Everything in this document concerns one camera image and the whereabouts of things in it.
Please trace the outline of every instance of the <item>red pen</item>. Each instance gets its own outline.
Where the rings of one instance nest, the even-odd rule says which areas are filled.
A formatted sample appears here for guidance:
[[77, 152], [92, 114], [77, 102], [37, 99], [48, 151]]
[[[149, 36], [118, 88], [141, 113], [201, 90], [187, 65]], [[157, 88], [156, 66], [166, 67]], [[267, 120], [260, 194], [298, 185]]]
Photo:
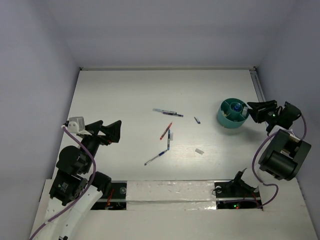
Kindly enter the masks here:
[[168, 132], [169, 128], [171, 127], [172, 122], [169, 124], [169, 126], [166, 128], [166, 130], [164, 131], [164, 133], [162, 134], [162, 136], [160, 137], [160, 140], [162, 140], [164, 138], [164, 136], [166, 135], [166, 133]]

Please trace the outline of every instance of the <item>green pen holder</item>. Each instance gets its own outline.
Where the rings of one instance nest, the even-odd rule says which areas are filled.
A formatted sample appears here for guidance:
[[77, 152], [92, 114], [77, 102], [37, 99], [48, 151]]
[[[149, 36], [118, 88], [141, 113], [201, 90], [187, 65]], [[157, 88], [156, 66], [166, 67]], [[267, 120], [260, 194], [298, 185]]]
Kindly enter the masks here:
[[[238, 110], [235, 110], [235, 106], [240, 104]], [[228, 98], [224, 100], [218, 110], [217, 120], [218, 122], [227, 129], [236, 129], [240, 127], [249, 116], [248, 111], [243, 112], [244, 107], [248, 106], [237, 98]]]

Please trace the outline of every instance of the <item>blue pen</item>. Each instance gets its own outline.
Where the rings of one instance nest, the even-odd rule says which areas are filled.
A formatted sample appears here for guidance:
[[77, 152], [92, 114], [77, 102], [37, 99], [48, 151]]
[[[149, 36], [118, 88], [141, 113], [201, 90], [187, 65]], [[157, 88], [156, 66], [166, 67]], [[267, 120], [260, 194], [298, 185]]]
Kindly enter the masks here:
[[168, 148], [167, 150], [170, 150], [170, 129], [168, 130]]
[[160, 152], [157, 156], [155, 156], [154, 158], [150, 159], [149, 161], [147, 161], [144, 165], [147, 165], [149, 163], [151, 163], [153, 160], [155, 160], [156, 158], [160, 157], [161, 155], [165, 154], [165, 152], [168, 150], [164, 150], [162, 152]]

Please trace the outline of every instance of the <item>round desk organizer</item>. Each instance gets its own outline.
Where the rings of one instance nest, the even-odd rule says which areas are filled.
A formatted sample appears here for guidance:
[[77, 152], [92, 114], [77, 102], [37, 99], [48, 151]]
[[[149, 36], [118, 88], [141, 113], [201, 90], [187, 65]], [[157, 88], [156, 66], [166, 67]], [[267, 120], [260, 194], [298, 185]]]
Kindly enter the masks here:
[[236, 129], [244, 124], [248, 116], [248, 106], [243, 101], [228, 98], [222, 102], [216, 118], [223, 127]]

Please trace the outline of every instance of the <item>white wall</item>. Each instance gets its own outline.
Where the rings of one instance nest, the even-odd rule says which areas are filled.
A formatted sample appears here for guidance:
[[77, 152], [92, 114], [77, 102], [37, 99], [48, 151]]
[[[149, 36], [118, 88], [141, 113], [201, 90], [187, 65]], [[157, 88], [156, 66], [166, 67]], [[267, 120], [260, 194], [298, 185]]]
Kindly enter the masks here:
[[46, 0], [81, 67], [257, 66], [295, 0]]
[[[267, 100], [288, 101], [301, 109], [307, 121], [305, 140], [311, 151], [298, 180], [318, 236], [320, 236], [320, 1], [304, 0], [294, 6], [258, 68]], [[302, 135], [303, 123], [294, 128]]]
[[79, 73], [43, 1], [0, 3], [0, 239], [28, 239]]

